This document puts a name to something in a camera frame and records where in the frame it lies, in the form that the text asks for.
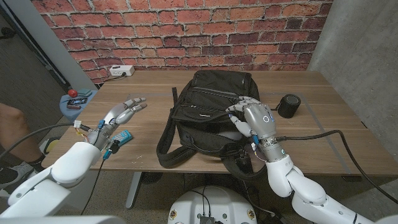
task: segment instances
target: white power strip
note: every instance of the white power strip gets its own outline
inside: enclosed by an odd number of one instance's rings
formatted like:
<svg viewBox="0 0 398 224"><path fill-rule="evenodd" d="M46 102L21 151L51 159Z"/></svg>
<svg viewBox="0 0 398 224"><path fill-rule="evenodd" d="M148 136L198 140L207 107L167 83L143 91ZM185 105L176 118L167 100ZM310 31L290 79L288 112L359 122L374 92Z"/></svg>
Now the white power strip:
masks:
<svg viewBox="0 0 398 224"><path fill-rule="evenodd" d="M112 76L121 76L123 72L126 72L126 76L131 76L135 69L132 65L113 65L109 71Z"/></svg>

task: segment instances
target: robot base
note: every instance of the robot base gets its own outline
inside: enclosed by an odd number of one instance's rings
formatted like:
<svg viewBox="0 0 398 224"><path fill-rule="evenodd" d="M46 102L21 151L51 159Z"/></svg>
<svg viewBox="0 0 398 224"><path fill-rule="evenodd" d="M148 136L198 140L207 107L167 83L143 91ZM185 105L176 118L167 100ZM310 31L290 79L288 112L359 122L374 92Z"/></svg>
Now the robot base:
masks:
<svg viewBox="0 0 398 224"><path fill-rule="evenodd" d="M193 190L202 193L204 187ZM210 203L211 217L223 224L245 223L257 224L256 215L251 204L240 194L220 186L206 186L204 195ZM209 206L205 200L205 216L209 216ZM203 215L202 195L189 191L183 194L172 205L168 224L197 223Z"/></svg>

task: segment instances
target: wooden table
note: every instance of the wooden table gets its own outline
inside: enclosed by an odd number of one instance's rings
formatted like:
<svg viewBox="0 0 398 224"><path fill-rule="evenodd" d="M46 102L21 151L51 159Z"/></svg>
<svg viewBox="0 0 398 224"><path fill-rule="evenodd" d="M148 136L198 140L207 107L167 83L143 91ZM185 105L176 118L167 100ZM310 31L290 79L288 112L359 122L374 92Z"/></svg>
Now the wooden table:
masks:
<svg viewBox="0 0 398 224"><path fill-rule="evenodd" d="M131 77L107 82L101 87L78 117L85 125L95 127L114 105L124 102L128 94L133 98L146 97L148 104L145 110L135 114L128 124L119 128L120 131L127 129L134 139L112 155L104 163L103 170L228 173L219 158L199 153L173 169L165 169L158 162L155 149L165 128L169 110L173 107L172 87L177 87L180 92L194 73L195 71L136 71ZM278 136L306 136L340 129L367 174L398 175L397 162L319 72L251 73L258 85L261 101L271 108L275 108L288 93L302 99L293 118L284 119L274 113ZM43 166L53 164L77 141L82 141L82 138L70 127L45 158ZM337 134L311 141L286 141L282 145L304 174L360 174ZM176 132L170 150L179 146ZM252 161L255 170L264 165L259 159Z"/></svg>

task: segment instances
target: white robotic arm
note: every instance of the white robotic arm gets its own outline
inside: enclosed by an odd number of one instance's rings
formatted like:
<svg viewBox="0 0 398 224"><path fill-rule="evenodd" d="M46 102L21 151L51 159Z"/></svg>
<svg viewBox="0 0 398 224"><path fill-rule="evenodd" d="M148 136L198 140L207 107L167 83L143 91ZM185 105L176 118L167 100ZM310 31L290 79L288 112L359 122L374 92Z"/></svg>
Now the white robotic arm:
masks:
<svg viewBox="0 0 398 224"><path fill-rule="evenodd" d="M242 101L226 111L231 111L229 117L237 129L247 137L252 136L255 145L267 158L269 185L278 196L288 197L294 190L294 210L318 224L374 223L328 196L321 185L304 177L301 170L294 166L290 156L285 154L274 137L275 120L267 105L246 96L240 96L240 99ZM243 112L247 123L240 121L232 111Z"/></svg>
<svg viewBox="0 0 398 224"><path fill-rule="evenodd" d="M90 167L101 157L101 151L115 141L110 137L120 124L126 124L147 105L145 98L136 98L116 105L95 130L88 135L88 142L76 142L53 165L22 183L10 195L10 207L0 218L44 217L53 215L64 205L70 189L82 182Z"/></svg>

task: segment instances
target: cylindrical speaker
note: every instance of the cylindrical speaker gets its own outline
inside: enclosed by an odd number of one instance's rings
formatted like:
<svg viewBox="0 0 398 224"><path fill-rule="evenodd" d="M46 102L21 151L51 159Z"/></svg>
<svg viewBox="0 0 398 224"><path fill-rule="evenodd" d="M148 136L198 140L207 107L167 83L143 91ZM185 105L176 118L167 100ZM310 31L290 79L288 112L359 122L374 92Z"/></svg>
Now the cylindrical speaker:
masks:
<svg viewBox="0 0 398 224"><path fill-rule="evenodd" d="M293 94L285 95L277 107L278 113L283 118L292 118L301 104L298 96Z"/></svg>

